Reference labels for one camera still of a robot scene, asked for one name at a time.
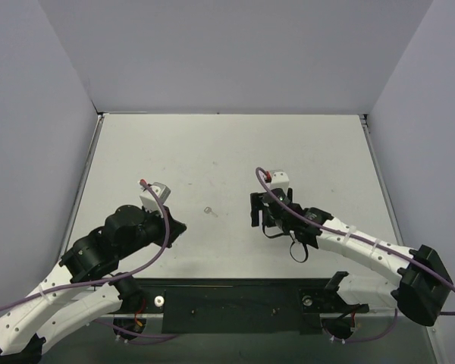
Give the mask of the silver key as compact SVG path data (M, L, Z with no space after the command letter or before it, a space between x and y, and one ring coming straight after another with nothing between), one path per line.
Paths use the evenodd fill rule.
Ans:
M208 215L212 215L212 216L214 216L214 217L216 217L216 218L218 217L218 215L217 215L215 212L213 212L212 208L209 207L209 206L206 206L206 207L204 208L204 213L206 213L206 214L208 214Z

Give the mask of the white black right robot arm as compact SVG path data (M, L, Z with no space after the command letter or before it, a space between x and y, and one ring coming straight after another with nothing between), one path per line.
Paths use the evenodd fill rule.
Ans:
M281 189L251 193L251 225L278 228L303 250L320 249L343 256L377 274L356 278L345 274L324 290L325 305L340 310L346 305L396 308L408 319L432 326L441 315L452 280L435 249L418 249L378 240L344 224L328 212L302 208Z

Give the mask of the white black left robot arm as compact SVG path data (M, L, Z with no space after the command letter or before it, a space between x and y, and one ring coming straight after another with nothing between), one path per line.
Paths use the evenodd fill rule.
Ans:
M77 240L32 300L0 317L0 363L38 363L60 340L102 315L141 308L136 280L115 273L121 259L154 243L171 247L187 229L170 214L121 206L103 226ZM102 282L114 274L114 282Z

